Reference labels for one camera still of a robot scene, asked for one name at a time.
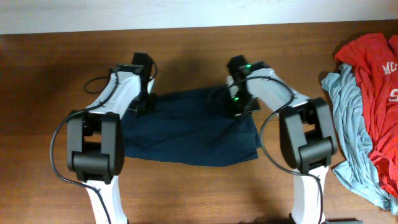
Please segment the navy blue shorts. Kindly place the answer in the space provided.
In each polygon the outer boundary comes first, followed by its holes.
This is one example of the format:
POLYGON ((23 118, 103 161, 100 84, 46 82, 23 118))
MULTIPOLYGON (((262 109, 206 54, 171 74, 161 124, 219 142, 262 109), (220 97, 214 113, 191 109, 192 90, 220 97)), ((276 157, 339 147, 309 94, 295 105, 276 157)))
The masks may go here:
POLYGON ((154 111, 143 116, 125 112, 125 155, 210 167, 257 159, 261 142, 253 118, 232 118, 229 102, 221 85, 161 95, 154 111))

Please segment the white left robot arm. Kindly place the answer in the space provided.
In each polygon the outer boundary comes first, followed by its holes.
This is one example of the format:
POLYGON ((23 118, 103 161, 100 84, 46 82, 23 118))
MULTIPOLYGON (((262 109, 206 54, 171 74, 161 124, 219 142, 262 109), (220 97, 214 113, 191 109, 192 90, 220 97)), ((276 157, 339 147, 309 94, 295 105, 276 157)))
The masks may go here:
POLYGON ((157 65, 147 53, 136 52, 131 63, 111 68, 99 97, 67 118, 67 166, 89 195, 96 223, 128 223, 119 191, 124 165, 121 120, 154 110, 151 92, 157 65))

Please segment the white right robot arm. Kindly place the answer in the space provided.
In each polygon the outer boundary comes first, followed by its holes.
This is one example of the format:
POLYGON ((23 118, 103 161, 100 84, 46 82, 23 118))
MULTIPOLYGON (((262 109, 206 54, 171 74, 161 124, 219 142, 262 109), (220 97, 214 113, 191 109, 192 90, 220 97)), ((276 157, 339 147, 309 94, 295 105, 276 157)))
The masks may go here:
POLYGON ((272 113, 260 130, 264 131, 273 117, 279 119, 280 149, 288 166, 278 164, 269 153, 266 156, 294 178, 294 205, 289 221, 325 223, 325 177, 338 146, 328 103, 297 92, 263 61, 249 63, 238 55, 226 67, 235 118, 257 111, 262 101, 272 113))

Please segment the light blue shirt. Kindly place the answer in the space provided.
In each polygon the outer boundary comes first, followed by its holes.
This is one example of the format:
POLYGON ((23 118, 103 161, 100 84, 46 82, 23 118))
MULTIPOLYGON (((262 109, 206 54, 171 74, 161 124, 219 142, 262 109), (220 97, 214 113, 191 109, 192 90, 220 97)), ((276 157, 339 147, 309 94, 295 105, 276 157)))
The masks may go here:
POLYGON ((381 188, 378 171, 368 157, 373 143, 366 131, 363 99, 354 69, 343 63, 339 70, 330 72, 321 81, 332 103, 335 130, 346 158, 333 169, 333 173, 351 192, 397 215, 397 198, 381 188))

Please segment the red printed shirt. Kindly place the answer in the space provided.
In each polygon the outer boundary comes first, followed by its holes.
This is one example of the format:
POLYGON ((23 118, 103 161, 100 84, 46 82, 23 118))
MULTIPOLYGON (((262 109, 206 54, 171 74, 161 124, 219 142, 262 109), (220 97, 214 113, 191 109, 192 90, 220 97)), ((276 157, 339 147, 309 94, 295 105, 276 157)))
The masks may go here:
POLYGON ((342 46, 335 60, 354 68, 363 99, 368 154, 381 189, 397 197, 397 36, 365 34, 342 46))

